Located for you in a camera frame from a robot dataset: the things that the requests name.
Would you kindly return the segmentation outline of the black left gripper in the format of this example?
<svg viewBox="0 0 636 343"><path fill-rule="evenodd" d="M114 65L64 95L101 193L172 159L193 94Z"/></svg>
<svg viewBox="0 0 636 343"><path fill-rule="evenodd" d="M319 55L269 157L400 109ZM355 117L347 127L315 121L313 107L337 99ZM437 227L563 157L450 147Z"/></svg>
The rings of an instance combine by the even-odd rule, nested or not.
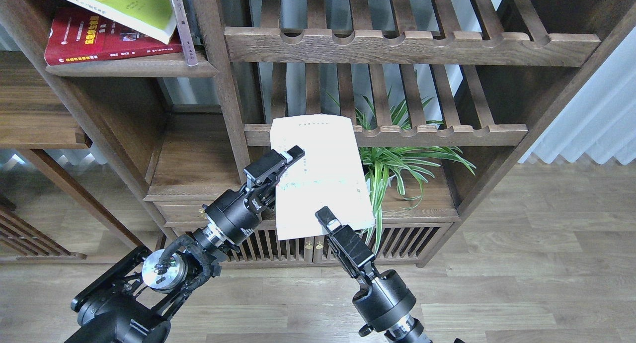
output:
<svg viewBox="0 0 636 343"><path fill-rule="evenodd" d="M304 155L299 146L282 152L270 150L245 167L246 183L238 191L225 191L204 208L209 220L204 234L211 244L238 246L245 241L261 223L258 215L273 207L279 177Z"/></svg>

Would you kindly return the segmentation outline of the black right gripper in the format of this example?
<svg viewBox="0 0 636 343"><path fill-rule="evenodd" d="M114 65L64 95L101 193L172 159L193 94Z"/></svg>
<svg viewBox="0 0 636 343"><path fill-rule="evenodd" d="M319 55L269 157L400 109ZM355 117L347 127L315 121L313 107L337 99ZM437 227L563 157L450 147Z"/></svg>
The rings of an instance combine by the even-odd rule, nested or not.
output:
<svg viewBox="0 0 636 343"><path fill-rule="evenodd" d="M416 334L418 320L410 314L416 299L398 273L393 269L379 273L370 248L349 225L341 224L329 207L321 208L315 216L327 231L329 246L345 272L360 284L352 298L365 322L358 332Z"/></svg>

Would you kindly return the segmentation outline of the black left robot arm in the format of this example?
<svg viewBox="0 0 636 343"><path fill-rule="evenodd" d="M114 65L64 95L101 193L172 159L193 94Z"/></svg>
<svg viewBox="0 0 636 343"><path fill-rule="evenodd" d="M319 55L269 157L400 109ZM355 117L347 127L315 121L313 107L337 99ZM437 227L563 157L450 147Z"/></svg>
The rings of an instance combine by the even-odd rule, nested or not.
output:
<svg viewBox="0 0 636 343"><path fill-rule="evenodd" d="M275 187L289 166L304 156L294 146L271 150L245 167L246 183L203 205L208 224L151 252L141 246L77 294L71 309L80 328L70 343L163 343L170 319L211 277L221 263L261 223L261 212L273 206Z"/></svg>

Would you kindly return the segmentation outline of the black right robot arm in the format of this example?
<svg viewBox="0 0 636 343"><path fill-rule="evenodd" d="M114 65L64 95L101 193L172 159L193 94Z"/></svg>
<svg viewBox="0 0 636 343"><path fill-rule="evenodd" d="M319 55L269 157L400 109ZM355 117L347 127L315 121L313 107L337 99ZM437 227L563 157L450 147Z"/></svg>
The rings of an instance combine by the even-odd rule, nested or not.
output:
<svg viewBox="0 0 636 343"><path fill-rule="evenodd" d="M399 274L393 269L379 273L372 250L350 226L341 224L329 207L315 215L344 271L359 282L360 289L352 298L365 322L359 336L376 331L384 332L390 343L429 343L423 325L410 314L416 298Z"/></svg>

